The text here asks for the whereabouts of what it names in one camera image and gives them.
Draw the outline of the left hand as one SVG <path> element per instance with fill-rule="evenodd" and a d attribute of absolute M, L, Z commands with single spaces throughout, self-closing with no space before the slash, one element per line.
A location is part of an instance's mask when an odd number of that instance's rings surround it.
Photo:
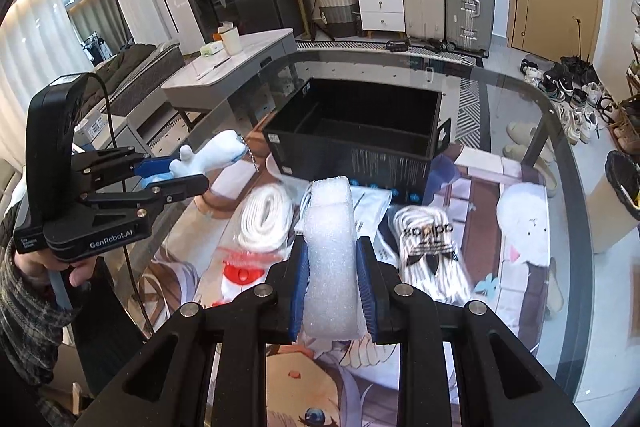
<path fill-rule="evenodd" d="M 62 262 L 55 258 L 50 249 L 33 251 L 29 254 L 15 254 L 14 263 L 26 277 L 42 280 L 49 271 L 63 272 L 70 269 L 68 280 L 73 287 L 84 285 L 93 276 L 96 269 L 96 257 L 71 263 Z"/>

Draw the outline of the plaid sleeve left forearm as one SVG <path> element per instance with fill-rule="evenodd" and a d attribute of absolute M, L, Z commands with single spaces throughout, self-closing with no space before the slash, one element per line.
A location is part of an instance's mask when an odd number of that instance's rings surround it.
<path fill-rule="evenodd" d="M 51 271 L 35 280 L 17 269 L 13 240 L 17 210 L 13 206 L 1 220 L 1 349 L 17 376 L 35 394 L 37 409 L 64 417 L 64 407 L 45 397 L 41 388 L 52 381 L 63 329 L 73 313 L 56 303 Z"/>

